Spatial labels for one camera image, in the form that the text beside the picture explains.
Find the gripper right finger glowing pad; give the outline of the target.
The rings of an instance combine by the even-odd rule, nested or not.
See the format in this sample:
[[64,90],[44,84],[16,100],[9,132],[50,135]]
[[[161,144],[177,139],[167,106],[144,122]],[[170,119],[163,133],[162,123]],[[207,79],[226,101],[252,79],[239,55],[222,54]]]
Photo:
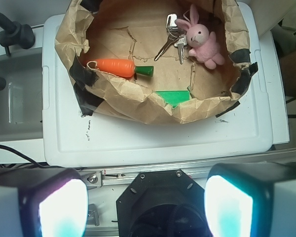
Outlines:
[[215,164],[204,206],[215,237],[296,237],[296,162]]

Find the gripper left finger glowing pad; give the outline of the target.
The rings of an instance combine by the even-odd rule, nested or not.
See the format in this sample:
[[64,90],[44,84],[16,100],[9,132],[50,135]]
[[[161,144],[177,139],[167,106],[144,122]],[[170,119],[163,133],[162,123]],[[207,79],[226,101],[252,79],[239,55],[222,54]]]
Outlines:
[[87,215],[75,169],[0,169],[0,237],[81,237]]

